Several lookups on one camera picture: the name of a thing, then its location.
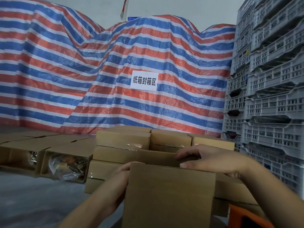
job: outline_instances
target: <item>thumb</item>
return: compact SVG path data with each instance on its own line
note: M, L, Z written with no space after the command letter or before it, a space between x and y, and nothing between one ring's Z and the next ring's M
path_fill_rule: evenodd
M202 159L196 161L183 162L179 166L183 169L208 171L207 164Z

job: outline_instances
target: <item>orange object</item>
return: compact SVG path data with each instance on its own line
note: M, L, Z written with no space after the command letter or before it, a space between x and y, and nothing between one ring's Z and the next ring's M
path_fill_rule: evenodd
M244 224L242 224L244 222L244 217L249 218L249 220L251 220L251 222L255 223L257 225L257 227L261 227L261 228L275 228L271 222L269 222L268 220L261 218L253 213L251 213L250 211L237 207L237 206L233 206L233 205L229 205L229 221L228 221L228 228L242 228L244 226Z

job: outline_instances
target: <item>white wall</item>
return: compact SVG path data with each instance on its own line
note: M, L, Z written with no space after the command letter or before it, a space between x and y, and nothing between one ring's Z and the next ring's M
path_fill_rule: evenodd
M170 14L190 20L201 32L221 23L236 24L245 0L129 0L128 17Z
M78 10L107 29L120 22L124 0L47 0ZM235 24L245 0L129 0L128 17L171 14L190 20L199 31L207 27Z
M120 20L124 0L46 0L70 7L108 29Z

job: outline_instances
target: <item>stacked gray pallets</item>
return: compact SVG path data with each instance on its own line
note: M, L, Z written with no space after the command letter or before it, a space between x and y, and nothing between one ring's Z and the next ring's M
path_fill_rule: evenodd
M304 0L238 11L222 131L304 199Z

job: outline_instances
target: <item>white paper sign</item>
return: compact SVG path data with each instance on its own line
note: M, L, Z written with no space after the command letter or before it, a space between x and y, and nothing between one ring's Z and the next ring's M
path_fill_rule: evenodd
M131 89L156 91L159 73L137 71L132 72Z

